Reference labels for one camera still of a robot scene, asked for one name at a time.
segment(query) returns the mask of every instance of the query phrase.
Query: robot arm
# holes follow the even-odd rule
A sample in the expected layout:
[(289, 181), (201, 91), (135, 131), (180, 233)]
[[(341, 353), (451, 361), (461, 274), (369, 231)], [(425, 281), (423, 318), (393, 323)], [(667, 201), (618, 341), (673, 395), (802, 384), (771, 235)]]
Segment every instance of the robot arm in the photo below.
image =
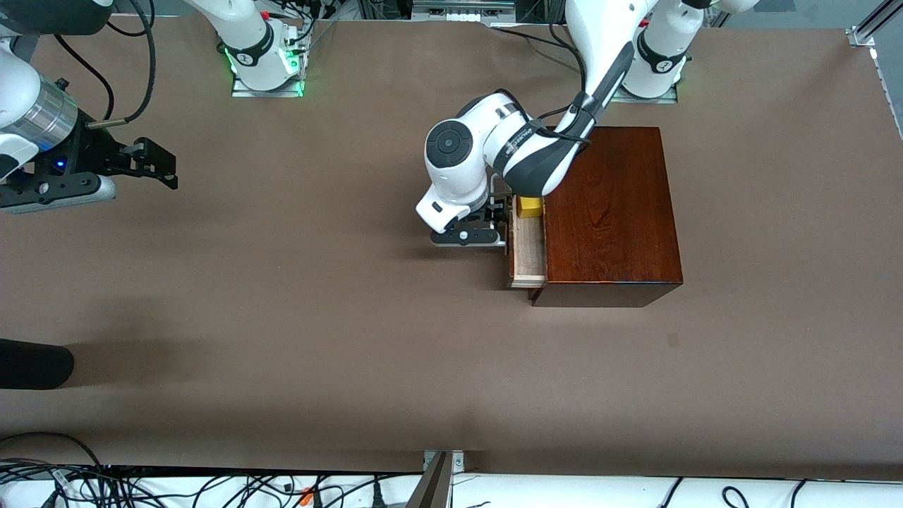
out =
[[(484, 206), (486, 165), (519, 196), (554, 191), (621, 84), (634, 95), (653, 98), (677, 82), (686, 50), (702, 26), (703, 9), (716, 1), (662, 0), (648, 28), (638, 31), (658, 0), (568, 0), (567, 24), (586, 64), (586, 82), (558, 128), (549, 132), (504, 90), (474, 100), (427, 137), (426, 167), (433, 184), (417, 205), (421, 218), (443, 234)], [(758, 1), (720, 0), (717, 5), (738, 13)], [(454, 132), (448, 133), (451, 127)], [(459, 144), (456, 136), (473, 143)]]
[[(568, 26), (587, 72), (583, 89), (558, 128), (550, 133), (504, 90), (471, 102), (457, 119), (438, 124), (424, 148), (433, 180), (417, 205), (424, 221), (443, 233), (483, 206), (488, 196), (486, 165), (517, 195), (540, 197), (553, 191), (577, 154), (580, 139), (596, 126), (624, 80), (633, 62), (636, 27), (656, 2), (568, 0)], [(450, 127), (460, 131), (455, 133), (457, 137), (447, 133)], [(473, 139), (474, 144), (459, 144), (458, 137)], [(470, 184), (476, 182), (482, 186), (471, 190)], [(464, 188), (468, 188), (466, 193), (461, 192)]]
[(250, 89), (271, 90), (300, 71), (293, 53), (300, 50), (298, 29), (265, 20), (254, 0), (185, 0), (198, 9), (226, 44), (232, 68)]
[[(248, 88), (275, 89), (298, 73), (290, 54), (298, 47), (295, 27), (265, 20), (253, 0), (188, 1), (214, 25)], [(37, 212), (110, 200), (116, 197), (109, 178), (115, 174), (178, 187), (172, 154), (145, 137), (119, 144), (79, 109), (64, 84), (49, 81), (10, 48), (18, 34), (96, 33), (112, 3), (0, 0), (0, 210)], [(22, 168), (30, 162), (34, 169), (26, 173)]]

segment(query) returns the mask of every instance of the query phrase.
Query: yellow block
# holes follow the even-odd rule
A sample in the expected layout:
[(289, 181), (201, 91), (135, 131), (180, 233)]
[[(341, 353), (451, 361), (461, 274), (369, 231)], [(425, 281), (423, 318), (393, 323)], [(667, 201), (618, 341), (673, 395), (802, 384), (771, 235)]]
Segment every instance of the yellow block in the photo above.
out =
[(543, 198), (517, 197), (517, 217), (527, 219), (529, 217), (543, 216)]

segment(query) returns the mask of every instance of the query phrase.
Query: open drawer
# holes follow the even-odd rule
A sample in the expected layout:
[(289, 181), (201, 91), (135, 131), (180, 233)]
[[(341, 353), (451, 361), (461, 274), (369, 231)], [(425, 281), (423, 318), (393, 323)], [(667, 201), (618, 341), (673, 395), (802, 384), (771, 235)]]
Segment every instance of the open drawer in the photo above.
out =
[(514, 289), (545, 286), (545, 234), (542, 217), (517, 217), (511, 206), (508, 224), (508, 274)]

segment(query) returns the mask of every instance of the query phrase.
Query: tabletop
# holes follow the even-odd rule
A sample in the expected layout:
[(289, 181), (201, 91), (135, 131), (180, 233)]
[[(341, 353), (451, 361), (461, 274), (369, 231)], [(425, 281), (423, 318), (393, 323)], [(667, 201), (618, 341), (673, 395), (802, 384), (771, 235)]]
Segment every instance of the tabletop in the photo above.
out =
[[(567, 104), (566, 53), (338, 23), (305, 97), (233, 99), (202, 18), (154, 34), (151, 106), (114, 134), (175, 153), (180, 189), (119, 177), (114, 202), (0, 218), (0, 334), (79, 359), (65, 389), (0, 393), (4, 433), (114, 464), (900, 473), (903, 143), (842, 31), (703, 30), (677, 105), (610, 107), (661, 129), (675, 211), (684, 285), (643, 309), (533, 308), (500, 250), (437, 249), (414, 212), (429, 129), (500, 87)], [(35, 67), (102, 111), (45, 39)], [(70, 42), (132, 110), (144, 40)], [(53, 445), (22, 453), (83, 460)]]

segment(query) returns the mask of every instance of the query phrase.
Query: wooden cabinet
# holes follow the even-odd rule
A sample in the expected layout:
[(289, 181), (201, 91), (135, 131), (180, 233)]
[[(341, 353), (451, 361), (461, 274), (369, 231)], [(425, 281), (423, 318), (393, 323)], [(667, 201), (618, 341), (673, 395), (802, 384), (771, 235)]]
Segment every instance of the wooden cabinet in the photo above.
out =
[(640, 307), (684, 282), (656, 127), (599, 127), (545, 198), (541, 218), (512, 213), (511, 286), (534, 306)]

